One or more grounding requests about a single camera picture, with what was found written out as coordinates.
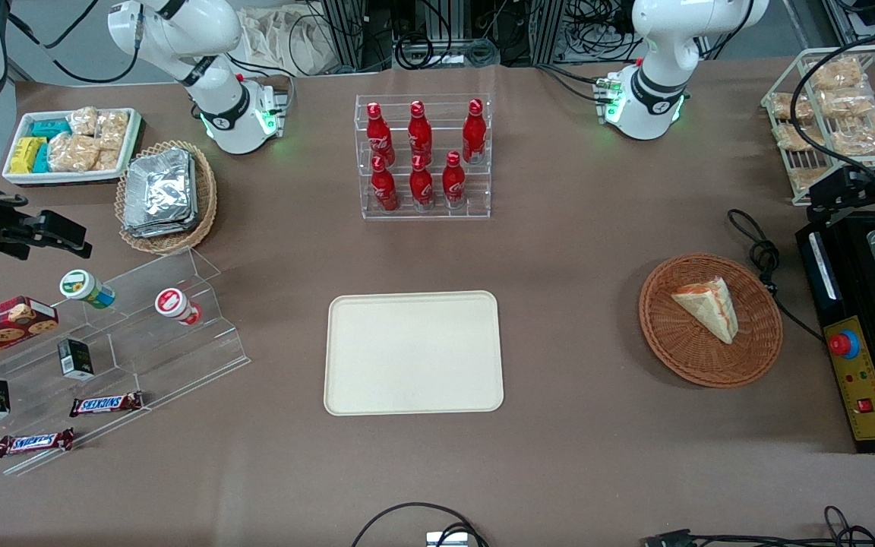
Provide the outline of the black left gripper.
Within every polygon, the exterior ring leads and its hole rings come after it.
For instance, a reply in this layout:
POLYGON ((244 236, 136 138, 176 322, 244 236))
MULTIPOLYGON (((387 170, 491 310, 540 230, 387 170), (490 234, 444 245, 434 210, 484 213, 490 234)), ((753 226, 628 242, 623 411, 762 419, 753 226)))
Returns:
POLYGON ((846 216, 875 213, 875 167, 858 169, 848 166, 826 170, 812 184, 808 196, 809 223, 833 224, 846 216), (853 188, 857 190, 856 198, 853 198, 853 188))

